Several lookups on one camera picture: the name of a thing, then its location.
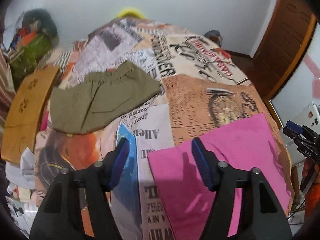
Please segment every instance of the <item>olive green shorts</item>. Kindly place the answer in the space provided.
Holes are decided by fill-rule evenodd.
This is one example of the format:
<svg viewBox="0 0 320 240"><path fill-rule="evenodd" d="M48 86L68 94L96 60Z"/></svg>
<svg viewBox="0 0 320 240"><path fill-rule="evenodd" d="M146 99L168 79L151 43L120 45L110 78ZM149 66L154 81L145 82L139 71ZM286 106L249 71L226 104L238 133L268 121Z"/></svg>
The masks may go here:
<svg viewBox="0 0 320 240"><path fill-rule="evenodd" d="M160 82L126 61L115 72L87 74L76 87L55 87L50 102L52 125L65 133L93 132L160 92Z"/></svg>

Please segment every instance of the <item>newspaper print bedsheet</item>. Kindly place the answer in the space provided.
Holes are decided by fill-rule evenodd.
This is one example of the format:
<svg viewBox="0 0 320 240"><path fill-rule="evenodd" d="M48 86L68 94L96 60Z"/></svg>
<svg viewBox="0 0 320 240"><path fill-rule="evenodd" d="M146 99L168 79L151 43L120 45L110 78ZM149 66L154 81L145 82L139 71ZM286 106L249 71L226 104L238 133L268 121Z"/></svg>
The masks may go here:
<svg viewBox="0 0 320 240"><path fill-rule="evenodd" d="M129 60L159 80L162 92L106 128L87 135L54 131L49 117L47 129L36 137L39 203L62 167L86 168L102 160L121 137L126 137L129 157L118 187L111 197L108 195L119 231L124 240L174 240L149 168L148 153L174 147L260 112L265 113L278 142L277 154L293 196L290 161L285 147L281 147L275 122L250 80L214 42L153 20L116 19L91 33L87 42L76 42L74 50L79 57L76 63L67 64L61 89L76 86L89 72L107 71ZM206 85L199 80L207 81ZM80 199L85 231L93 236L85 192L80 191Z"/></svg>

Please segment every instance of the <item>white cloth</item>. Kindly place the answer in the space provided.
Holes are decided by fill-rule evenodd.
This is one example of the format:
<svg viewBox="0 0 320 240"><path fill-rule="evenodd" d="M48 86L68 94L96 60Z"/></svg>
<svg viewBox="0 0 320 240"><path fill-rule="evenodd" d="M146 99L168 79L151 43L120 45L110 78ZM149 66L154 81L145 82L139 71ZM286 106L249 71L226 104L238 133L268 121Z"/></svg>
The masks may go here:
<svg viewBox="0 0 320 240"><path fill-rule="evenodd" d="M20 158L20 166L5 162L7 179L19 187L35 189L34 154L27 147Z"/></svg>

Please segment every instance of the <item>elastic waistband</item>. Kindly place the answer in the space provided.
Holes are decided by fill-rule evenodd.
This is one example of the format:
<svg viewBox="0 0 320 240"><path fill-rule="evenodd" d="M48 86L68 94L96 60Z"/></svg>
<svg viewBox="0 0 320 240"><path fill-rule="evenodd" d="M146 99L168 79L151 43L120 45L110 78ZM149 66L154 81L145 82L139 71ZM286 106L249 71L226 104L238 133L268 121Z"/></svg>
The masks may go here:
<svg viewBox="0 0 320 240"><path fill-rule="evenodd" d="M134 64L130 61L126 61L122 63L116 71L112 72L92 72L87 74L84 77L84 81L94 81L94 82L111 82L115 81L117 79L120 79L121 77L125 76L130 71L134 70Z"/></svg>

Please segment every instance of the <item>door panel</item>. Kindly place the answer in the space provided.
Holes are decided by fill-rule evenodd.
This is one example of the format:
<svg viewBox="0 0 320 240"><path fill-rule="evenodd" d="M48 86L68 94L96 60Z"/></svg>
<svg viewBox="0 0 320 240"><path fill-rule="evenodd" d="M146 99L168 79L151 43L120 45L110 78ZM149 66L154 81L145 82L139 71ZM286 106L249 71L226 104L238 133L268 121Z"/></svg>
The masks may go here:
<svg viewBox="0 0 320 240"><path fill-rule="evenodd" d="M264 96L284 76L305 39L312 12L304 0L278 0L268 30L253 58L256 68L264 73Z"/></svg>

